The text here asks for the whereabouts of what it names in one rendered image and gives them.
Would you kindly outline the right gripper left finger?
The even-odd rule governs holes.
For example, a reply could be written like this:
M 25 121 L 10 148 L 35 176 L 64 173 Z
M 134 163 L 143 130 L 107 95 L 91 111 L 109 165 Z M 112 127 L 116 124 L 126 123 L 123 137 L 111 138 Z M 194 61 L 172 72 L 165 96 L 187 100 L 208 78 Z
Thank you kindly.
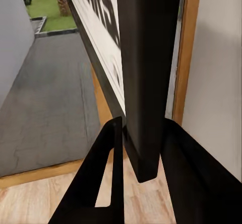
M 113 148 L 111 204 L 95 207 L 109 152 Z M 125 224 L 121 116 L 103 126 L 48 224 Z

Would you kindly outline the poster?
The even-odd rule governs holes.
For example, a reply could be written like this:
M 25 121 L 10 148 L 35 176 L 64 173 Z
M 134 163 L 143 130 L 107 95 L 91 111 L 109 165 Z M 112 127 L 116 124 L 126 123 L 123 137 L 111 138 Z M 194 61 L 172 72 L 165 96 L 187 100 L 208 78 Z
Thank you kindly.
M 139 183 L 157 177 L 180 0 L 67 0 Z

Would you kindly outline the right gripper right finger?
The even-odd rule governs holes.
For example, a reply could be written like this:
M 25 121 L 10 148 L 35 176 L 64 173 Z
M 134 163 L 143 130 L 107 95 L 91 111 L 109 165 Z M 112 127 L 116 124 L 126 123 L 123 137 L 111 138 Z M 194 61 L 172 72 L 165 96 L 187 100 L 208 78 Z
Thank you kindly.
M 160 155 L 176 224 L 242 224 L 242 183 L 168 118 Z

